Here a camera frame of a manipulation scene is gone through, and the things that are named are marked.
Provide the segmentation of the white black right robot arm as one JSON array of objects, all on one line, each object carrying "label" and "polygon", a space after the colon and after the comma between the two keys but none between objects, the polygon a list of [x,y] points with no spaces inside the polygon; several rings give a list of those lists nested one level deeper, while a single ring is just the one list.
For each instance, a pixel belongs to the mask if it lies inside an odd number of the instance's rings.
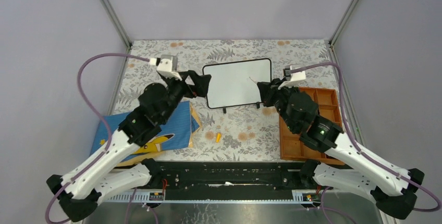
[{"label": "white black right robot arm", "polygon": [[320,105],[297,87],[283,87],[280,79],[258,82],[265,107],[275,107],[287,129],[308,148],[324,153],[352,168],[340,170],[318,160],[307,160],[299,174],[300,184],[346,190],[374,203],[396,219],[404,220],[414,210],[417,189],[424,172],[388,162],[350,140],[341,125],[320,114]]}]

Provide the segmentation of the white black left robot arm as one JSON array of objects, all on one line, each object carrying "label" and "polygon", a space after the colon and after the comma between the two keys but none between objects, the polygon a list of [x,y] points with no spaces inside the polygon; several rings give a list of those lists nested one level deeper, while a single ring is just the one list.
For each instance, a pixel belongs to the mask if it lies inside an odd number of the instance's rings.
[{"label": "white black left robot arm", "polygon": [[90,216],[108,198],[139,186],[155,188],[162,180],[161,170],[152,158],[131,169],[110,175],[123,159],[154,139],[184,97],[206,97],[212,76],[193,70],[178,72],[165,84],[152,83],[139,96],[139,106],[111,132],[106,120],[108,140],[86,161],[71,172],[52,175],[46,183],[54,193],[49,207],[58,201],[68,221],[78,222]]}]

